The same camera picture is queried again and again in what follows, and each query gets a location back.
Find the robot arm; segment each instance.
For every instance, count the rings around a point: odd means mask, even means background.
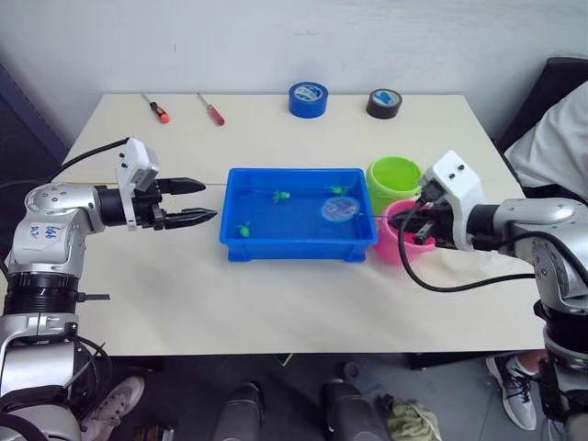
[[[562,422],[577,421],[579,415],[585,418],[588,207],[564,198],[508,199],[488,205],[478,176],[453,152],[425,172],[421,185],[419,205],[424,208],[413,216],[401,213],[390,223],[416,232],[418,243],[432,235],[437,245],[498,250],[532,265],[540,297],[535,313],[546,322],[548,362],[540,381],[543,410]]]
[[[217,214],[211,209],[167,213],[159,206],[162,194],[206,187],[187,178],[155,179],[158,171],[154,153],[129,139],[117,164],[119,188],[47,184],[27,195],[27,214],[8,258],[0,317],[0,416],[32,422],[49,439],[81,439],[70,404],[87,392],[78,387],[84,378],[75,380],[87,368],[82,357],[89,355],[77,335],[75,314],[78,301],[92,298],[77,289],[85,237],[117,225],[131,231],[187,227]],[[21,439],[0,427],[0,440]]]

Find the blue plastic tray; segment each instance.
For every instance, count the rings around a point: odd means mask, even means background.
[[[322,215],[336,188],[354,198],[358,212],[349,220]],[[289,198],[275,202],[276,192]],[[246,226],[249,237],[243,237]],[[364,172],[358,168],[233,168],[224,199],[220,241],[229,260],[343,259],[362,262],[378,241]]]

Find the green cup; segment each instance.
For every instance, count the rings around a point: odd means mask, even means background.
[[[421,167],[401,156],[380,158],[367,169],[367,190],[374,214],[399,199],[410,199],[421,192],[418,179]]]

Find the screwdriver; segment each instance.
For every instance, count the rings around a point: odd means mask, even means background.
[[[159,118],[159,120],[162,121],[163,124],[169,122],[169,115],[167,115],[167,113],[165,113],[165,110],[163,110],[161,107],[159,107],[159,105],[155,101],[152,101],[151,99],[149,99],[149,97],[146,96],[145,94],[141,94],[141,96],[143,98],[145,98],[145,101],[147,101],[149,103],[149,107],[155,113],[155,115],[157,115],[157,118]]]
[[[206,111],[209,112],[209,115],[212,118],[212,120],[214,121],[214,123],[217,126],[222,126],[224,124],[224,118],[219,113],[219,111],[216,108],[214,108],[214,106],[212,106],[211,104],[207,103],[206,102],[206,99],[204,99],[201,94],[199,94],[198,92],[196,92],[196,95],[198,96],[198,99],[200,100],[200,102],[206,108]]]

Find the white table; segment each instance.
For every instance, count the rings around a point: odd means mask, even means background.
[[[69,157],[135,136],[154,149],[160,177],[223,184],[231,167],[362,167],[389,154],[423,169],[448,149],[480,174],[491,203],[522,193],[463,96],[406,96],[400,114],[373,119],[366,96],[330,96],[324,116],[298,119],[287,96],[208,96],[226,118],[216,127],[193,95],[155,95],[161,124],[138,95],[105,95]],[[63,174],[114,182],[116,151]],[[169,208],[221,210],[223,186],[167,197]],[[111,301],[81,304],[81,334],[112,355],[485,351],[543,346],[532,311],[535,282],[456,294],[421,289],[401,267],[369,252],[364,264],[253,261],[232,264],[219,243],[221,216],[168,232],[110,228],[87,239],[80,289]],[[435,250],[415,264],[430,283],[457,285],[530,272],[488,253]]]

